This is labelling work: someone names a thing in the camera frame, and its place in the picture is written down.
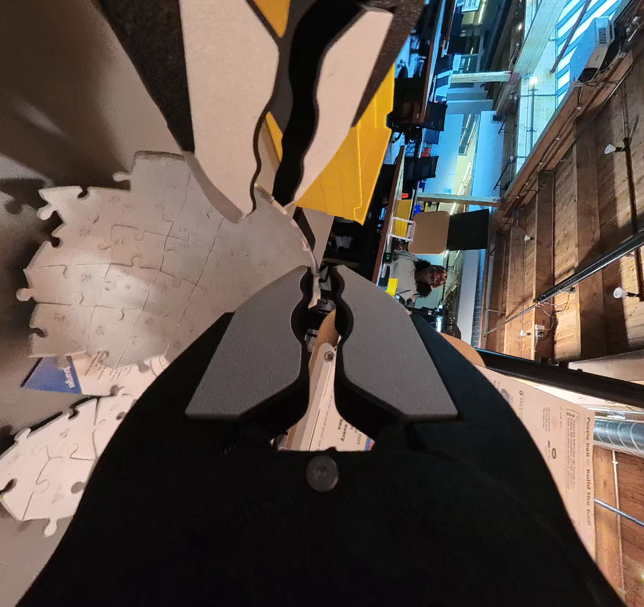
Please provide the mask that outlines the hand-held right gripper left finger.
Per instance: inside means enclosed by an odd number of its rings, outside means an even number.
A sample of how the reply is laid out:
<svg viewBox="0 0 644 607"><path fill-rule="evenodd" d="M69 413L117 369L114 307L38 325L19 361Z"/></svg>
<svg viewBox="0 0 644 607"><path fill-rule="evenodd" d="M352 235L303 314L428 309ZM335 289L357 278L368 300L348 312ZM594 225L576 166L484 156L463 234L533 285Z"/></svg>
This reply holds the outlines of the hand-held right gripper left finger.
<svg viewBox="0 0 644 607"><path fill-rule="evenodd" d="M305 325L312 269L297 266L233 314L186 415L239 424L296 424L310 394Z"/></svg>

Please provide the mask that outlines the printed task instruction sheet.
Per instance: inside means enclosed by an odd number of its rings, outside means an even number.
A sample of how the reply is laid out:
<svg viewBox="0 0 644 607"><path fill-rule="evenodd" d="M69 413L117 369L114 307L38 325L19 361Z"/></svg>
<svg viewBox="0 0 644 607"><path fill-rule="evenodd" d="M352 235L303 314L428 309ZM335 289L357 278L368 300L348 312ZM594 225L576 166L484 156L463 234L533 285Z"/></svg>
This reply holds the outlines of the printed task instruction sheet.
<svg viewBox="0 0 644 607"><path fill-rule="evenodd" d="M556 483L577 534L596 558L593 477L594 413L524 382L478 366L522 421ZM374 441L338 412L334 395L335 359L312 367L310 404L289 429L280 450L371 450Z"/></svg>

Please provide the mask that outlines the white air conditioner unit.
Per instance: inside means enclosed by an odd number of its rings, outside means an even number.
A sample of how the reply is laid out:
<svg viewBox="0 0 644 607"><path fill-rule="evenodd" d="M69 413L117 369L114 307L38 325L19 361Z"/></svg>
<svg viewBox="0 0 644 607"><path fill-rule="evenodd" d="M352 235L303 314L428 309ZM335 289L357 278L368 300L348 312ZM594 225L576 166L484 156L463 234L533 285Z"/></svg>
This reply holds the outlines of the white air conditioner unit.
<svg viewBox="0 0 644 607"><path fill-rule="evenodd" d="M608 48L614 40L614 27L609 16L593 19L579 38L569 61L569 81L587 82L599 72Z"/></svg>

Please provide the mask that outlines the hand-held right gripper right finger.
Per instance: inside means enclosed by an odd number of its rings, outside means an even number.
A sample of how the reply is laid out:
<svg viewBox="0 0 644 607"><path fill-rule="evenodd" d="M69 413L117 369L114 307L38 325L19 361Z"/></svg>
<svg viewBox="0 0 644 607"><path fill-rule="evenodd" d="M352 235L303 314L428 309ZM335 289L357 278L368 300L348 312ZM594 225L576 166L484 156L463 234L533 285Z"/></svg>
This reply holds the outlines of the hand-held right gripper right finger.
<svg viewBox="0 0 644 607"><path fill-rule="evenodd" d="M331 282L340 335L334 378L339 414L353 426L450 421L457 407L407 309L345 266Z"/></svg>

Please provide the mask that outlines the black metal bar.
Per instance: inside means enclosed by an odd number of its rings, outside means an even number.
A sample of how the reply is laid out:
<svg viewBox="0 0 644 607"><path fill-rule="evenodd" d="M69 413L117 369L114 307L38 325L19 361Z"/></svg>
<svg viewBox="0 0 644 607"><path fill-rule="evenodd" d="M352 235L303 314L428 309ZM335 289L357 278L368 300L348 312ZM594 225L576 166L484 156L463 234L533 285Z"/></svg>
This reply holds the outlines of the black metal bar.
<svg viewBox="0 0 644 607"><path fill-rule="evenodd" d="M499 374L643 409L641 384L479 348L475 352L487 369Z"/></svg>

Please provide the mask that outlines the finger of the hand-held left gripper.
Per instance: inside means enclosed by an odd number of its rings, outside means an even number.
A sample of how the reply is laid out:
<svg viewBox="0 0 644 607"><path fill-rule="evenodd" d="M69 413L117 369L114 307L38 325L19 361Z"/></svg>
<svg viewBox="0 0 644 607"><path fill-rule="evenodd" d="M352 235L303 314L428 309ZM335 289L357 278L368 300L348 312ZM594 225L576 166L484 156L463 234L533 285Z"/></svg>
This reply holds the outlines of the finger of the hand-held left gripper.
<svg viewBox="0 0 644 607"><path fill-rule="evenodd" d="M294 97L272 195L298 200L346 138L393 20L387 10L361 10L321 54L312 87Z"/></svg>
<svg viewBox="0 0 644 607"><path fill-rule="evenodd" d="M178 0L194 150L184 153L211 204L232 223L254 209L256 142L278 45L247 0Z"/></svg>

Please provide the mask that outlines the assembled white puzzle ball section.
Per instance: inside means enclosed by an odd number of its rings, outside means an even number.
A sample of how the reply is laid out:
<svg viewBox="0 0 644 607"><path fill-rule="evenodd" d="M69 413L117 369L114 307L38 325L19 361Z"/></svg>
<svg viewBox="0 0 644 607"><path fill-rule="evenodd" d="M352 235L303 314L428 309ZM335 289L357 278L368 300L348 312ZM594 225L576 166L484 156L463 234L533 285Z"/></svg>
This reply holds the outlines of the assembled white puzzle ball section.
<svg viewBox="0 0 644 607"><path fill-rule="evenodd" d="M13 437L1 455L1 506L19 522L44 521L43 536L74 515L93 467L136 399L90 398Z"/></svg>
<svg viewBox="0 0 644 607"><path fill-rule="evenodd" d="M41 220L60 225L23 273L33 358L101 357L110 368L172 361L224 313L303 266L310 243L261 187L238 223L204 194L178 155L141 153L128 189L78 185L39 190Z"/></svg>

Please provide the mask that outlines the black ceiling pole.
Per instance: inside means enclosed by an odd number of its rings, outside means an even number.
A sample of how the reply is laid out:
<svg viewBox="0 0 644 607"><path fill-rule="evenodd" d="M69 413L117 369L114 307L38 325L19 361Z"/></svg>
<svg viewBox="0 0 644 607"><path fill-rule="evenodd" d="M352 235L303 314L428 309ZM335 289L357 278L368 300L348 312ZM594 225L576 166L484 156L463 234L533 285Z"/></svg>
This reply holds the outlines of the black ceiling pole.
<svg viewBox="0 0 644 607"><path fill-rule="evenodd" d="M534 305L543 305L562 292L572 292L576 285L601 272L609 265L622 259L626 255L635 252L643 246L643 231L636 233L625 240L615 249L601 255L597 260L584 268L579 268L574 274L560 281L543 294L535 297Z"/></svg>

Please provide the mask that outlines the blue puzzle box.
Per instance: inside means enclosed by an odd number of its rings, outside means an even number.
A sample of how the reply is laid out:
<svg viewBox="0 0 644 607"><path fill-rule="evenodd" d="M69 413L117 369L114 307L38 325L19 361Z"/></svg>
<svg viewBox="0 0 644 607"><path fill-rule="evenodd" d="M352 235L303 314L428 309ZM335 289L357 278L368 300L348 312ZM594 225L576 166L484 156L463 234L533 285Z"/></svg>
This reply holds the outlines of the blue puzzle box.
<svg viewBox="0 0 644 607"><path fill-rule="evenodd" d="M82 394L82 387L71 356L39 357L21 384L21 388L55 392Z"/></svg>

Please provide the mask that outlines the thin metal pipe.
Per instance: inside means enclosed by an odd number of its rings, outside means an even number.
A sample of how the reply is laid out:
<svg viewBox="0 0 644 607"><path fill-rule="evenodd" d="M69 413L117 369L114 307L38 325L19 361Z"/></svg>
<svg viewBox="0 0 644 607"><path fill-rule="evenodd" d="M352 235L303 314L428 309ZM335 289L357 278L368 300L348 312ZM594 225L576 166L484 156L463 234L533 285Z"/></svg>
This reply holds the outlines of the thin metal pipe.
<svg viewBox="0 0 644 607"><path fill-rule="evenodd" d="M644 522L633 515L623 511L622 509L612 506L611 504L608 504L607 502L600 500L599 498L594 498L594 503L597 506L600 506L601 508L604 508L605 510L611 512L612 514L615 514L621 518L624 518L625 520L639 526L640 528L643 529L644 527Z"/></svg>

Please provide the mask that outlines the yellow plastic bin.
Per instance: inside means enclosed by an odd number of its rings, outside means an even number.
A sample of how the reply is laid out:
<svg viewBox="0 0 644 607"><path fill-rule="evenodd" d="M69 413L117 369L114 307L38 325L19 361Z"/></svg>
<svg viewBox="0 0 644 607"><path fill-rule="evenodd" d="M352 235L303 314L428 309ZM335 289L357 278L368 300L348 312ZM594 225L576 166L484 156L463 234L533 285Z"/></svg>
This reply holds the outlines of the yellow plastic bin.
<svg viewBox="0 0 644 607"><path fill-rule="evenodd" d="M367 7L353 0L317 0L301 17L287 43L286 9L277 8L277 0L252 1L272 28L279 49L276 83L265 116L279 167L283 135L294 119L294 97L304 96L312 87L313 72L326 46ZM291 0L290 8L294 7L295 0ZM393 106L394 72L395 62L330 163L298 200L284 207L317 210L360 224L365 221L391 136L386 117Z"/></svg>

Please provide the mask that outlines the silver ventilation duct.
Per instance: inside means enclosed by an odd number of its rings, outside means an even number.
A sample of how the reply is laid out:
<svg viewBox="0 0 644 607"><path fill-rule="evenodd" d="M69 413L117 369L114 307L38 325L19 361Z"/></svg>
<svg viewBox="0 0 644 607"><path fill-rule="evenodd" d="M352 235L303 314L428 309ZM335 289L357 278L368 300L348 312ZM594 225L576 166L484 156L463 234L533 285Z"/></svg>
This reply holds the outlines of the silver ventilation duct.
<svg viewBox="0 0 644 607"><path fill-rule="evenodd" d="M643 422L622 418L595 417L594 444L643 459Z"/></svg>

